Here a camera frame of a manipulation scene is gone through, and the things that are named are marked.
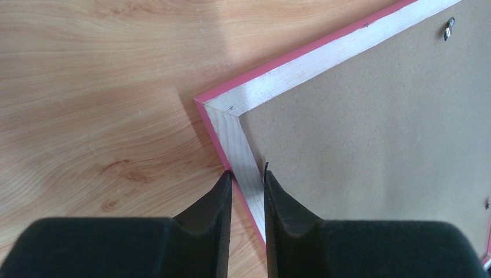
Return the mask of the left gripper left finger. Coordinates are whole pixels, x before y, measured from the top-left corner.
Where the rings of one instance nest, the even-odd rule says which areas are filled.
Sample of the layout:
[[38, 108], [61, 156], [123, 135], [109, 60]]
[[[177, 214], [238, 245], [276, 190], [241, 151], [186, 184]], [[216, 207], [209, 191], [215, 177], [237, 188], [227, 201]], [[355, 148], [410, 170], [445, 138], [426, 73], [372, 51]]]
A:
[[226, 277], [232, 173], [175, 217], [43, 218], [17, 239], [2, 277]]

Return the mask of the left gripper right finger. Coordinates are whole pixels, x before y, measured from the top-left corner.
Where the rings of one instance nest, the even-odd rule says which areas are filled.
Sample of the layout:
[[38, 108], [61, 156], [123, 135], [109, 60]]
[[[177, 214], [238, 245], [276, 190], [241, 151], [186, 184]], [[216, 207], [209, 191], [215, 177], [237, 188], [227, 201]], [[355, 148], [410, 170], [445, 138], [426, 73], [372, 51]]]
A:
[[488, 277], [470, 242], [439, 221], [324, 220], [264, 171], [269, 277]]

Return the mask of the pink picture frame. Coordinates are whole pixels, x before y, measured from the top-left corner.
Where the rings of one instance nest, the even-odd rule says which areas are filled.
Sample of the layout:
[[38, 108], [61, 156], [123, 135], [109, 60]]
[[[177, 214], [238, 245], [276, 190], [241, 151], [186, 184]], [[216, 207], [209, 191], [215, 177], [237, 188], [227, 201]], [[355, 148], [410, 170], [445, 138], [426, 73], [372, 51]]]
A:
[[490, 268], [489, 1], [398, 1], [195, 101], [260, 239], [268, 164], [321, 218], [448, 222]]

